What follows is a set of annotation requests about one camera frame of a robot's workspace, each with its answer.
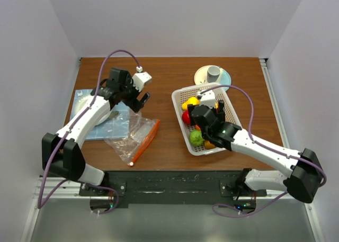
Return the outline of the small red fake fruit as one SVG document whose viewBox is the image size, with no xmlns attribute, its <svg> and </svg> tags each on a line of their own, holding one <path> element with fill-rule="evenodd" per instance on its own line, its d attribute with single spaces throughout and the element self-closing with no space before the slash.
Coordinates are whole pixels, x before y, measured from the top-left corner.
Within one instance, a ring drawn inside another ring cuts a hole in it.
<svg viewBox="0 0 339 242">
<path fill-rule="evenodd" d="M 191 125 L 191 119 L 190 119 L 188 110 L 186 110 L 186 111 L 183 112 L 183 114 L 182 114 L 182 121 L 183 121 L 183 123 L 186 124 L 187 126 L 190 126 L 190 125 Z"/>
</svg>

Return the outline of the green fake apple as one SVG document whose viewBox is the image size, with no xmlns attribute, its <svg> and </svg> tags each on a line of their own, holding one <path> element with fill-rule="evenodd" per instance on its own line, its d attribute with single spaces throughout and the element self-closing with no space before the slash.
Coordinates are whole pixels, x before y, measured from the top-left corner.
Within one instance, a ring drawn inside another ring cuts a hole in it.
<svg viewBox="0 0 339 242">
<path fill-rule="evenodd" d="M 198 147 L 203 145 L 204 139 L 200 130 L 193 130 L 189 134 L 189 142 L 191 145 Z"/>
</svg>

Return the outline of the yellow fake bell pepper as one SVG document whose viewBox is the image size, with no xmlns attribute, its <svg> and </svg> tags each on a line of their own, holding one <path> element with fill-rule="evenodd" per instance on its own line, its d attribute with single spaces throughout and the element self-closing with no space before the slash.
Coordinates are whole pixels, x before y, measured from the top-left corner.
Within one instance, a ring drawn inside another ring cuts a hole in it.
<svg viewBox="0 0 339 242">
<path fill-rule="evenodd" d="M 187 101 L 182 104 L 182 109 L 187 110 L 188 105 L 199 105 L 200 101 L 196 97 L 190 97 Z"/>
</svg>

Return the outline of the clear zip top bag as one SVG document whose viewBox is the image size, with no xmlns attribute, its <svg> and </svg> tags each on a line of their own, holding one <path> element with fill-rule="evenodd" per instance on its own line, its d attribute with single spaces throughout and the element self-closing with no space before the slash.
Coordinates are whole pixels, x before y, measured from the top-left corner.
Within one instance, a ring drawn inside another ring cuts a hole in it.
<svg viewBox="0 0 339 242">
<path fill-rule="evenodd" d="M 128 133 L 120 138 L 108 138 L 104 141 L 114 149 L 120 159 L 132 167 L 137 159 L 154 140 L 160 119 L 148 119 L 141 112 L 128 112 Z"/>
</svg>

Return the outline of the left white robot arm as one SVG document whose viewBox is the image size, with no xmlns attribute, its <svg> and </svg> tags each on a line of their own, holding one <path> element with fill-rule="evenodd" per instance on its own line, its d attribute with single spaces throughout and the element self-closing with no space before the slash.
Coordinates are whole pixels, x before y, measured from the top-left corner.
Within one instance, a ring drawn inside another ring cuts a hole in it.
<svg viewBox="0 0 339 242">
<path fill-rule="evenodd" d="M 152 77 L 147 72 L 112 68 L 107 79 L 92 90 L 91 97 L 82 109 L 56 133 L 46 133 L 42 138 L 42 168 L 44 174 L 52 173 L 74 182 L 91 184 L 97 195 L 105 195 L 110 183 L 105 172 L 86 163 L 81 148 L 87 135 L 98 122 L 120 102 L 135 113 L 139 112 L 150 95 L 137 99 Z"/>
</svg>

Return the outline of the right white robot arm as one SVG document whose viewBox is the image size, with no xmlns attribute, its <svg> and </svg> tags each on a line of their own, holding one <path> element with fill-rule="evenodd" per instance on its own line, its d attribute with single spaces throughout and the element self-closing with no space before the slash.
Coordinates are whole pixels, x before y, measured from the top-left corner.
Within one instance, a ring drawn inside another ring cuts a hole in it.
<svg viewBox="0 0 339 242">
<path fill-rule="evenodd" d="M 196 124 L 204 140 L 218 148 L 251 156 L 273 167 L 271 171 L 245 169 L 235 182 L 240 195 L 253 191 L 276 190 L 289 193 L 296 200 L 312 203 L 316 192 L 325 183 L 325 174 L 316 153 L 284 148 L 250 136 L 242 127 L 227 122 L 221 108 L 188 105 L 191 121 Z"/>
</svg>

